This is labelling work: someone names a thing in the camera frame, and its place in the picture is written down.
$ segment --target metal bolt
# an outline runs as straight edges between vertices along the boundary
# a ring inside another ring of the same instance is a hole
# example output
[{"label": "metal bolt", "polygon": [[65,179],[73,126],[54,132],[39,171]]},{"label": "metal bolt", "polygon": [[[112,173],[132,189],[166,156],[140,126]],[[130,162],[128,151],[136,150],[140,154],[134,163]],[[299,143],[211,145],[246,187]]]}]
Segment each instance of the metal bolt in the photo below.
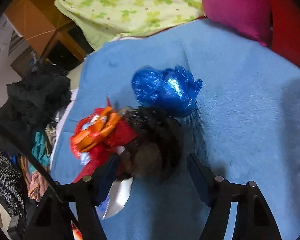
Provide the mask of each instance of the metal bolt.
[{"label": "metal bolt", "polygon": [[90,181],[91,179],[92,179],[92,177],[90,175],[86,175],[82,178],[82,180],[85,182]]},{"label": "metal bolt", "polygon": [[256,187],[257,184],[253,180],[251,180],[251,181],[249,181],[249,186],[250,187]]},{"label": "metal bolt", "polygon": [[216,176],[214,178],[217,182],[223,182],[224,181],[224,178],[222,176]]}]

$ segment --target pink pillow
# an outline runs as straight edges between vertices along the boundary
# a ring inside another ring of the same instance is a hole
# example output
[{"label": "pink pillow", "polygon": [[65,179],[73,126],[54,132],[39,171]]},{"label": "pink pillow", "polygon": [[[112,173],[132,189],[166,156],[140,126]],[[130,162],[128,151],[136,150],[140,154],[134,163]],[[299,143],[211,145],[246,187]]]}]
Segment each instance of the pink pillow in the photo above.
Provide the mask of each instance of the pink pillow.
[{"label": "pink pillow", "polygon": [[202,0],[202,4],[212,21],[235,28],[263,46],[270,45],[270,0]]}]

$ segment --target green floral fabric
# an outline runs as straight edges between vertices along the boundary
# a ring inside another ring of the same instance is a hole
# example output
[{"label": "green floral fabric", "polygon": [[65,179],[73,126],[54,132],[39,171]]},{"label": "green floral fabric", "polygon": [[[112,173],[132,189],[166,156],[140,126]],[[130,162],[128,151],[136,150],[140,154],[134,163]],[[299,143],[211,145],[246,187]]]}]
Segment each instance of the green floral fabric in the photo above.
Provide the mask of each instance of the green floral fabric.
[{"label": "green floral fabric", "polygon": [[204,16],[201,0],[56,0],[98,50],[116,36],[146,37]]}]

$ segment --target blue plastic bag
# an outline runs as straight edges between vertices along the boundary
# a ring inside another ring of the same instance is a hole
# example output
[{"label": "blue plastic bag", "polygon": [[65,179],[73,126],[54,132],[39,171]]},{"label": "blue plastic bag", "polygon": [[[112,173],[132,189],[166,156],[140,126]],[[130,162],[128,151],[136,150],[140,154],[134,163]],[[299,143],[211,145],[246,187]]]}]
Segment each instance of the blue plastic bag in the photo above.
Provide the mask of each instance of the blue plastic bag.
[{"label": "blue plastic bag", "polygon": [[159,107],[173,117],[184,117],[196,107],[195,98],[203,81],[194,81],[190,71],[181,66],[157,70],[146,67],[132,78],[132,88],[137,101],[145,107]]}]

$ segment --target blue bed sheet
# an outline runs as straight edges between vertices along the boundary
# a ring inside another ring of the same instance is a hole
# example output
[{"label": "blue bed sheet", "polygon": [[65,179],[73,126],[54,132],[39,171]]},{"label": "blue bed sheet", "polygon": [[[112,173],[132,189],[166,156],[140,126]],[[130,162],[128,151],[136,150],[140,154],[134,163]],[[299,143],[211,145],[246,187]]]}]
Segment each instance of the blue bed sheet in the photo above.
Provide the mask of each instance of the blue bed sheet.
[{"label": "blue bed sheet", "polygon": [[[131,88],[136,70],[181,65],[204,87],[197,109],[180,119],[184,155],[165,182],[135,179],[125,208],[103,220],[109,240],[199,239],[209,208],[200,202],[186,171],[186,156],[230,182],[257,182],[283,240],[300,234],[300,69],[255,41],[198,20],[143,40],[106,43],[87,57],[77,101],[63,127],[51,175],[70,183],[82,166],[69,138],[79,120],[106,97],[118,107],[137,106]],[[232,238],[236,205],[226,240]]]}]

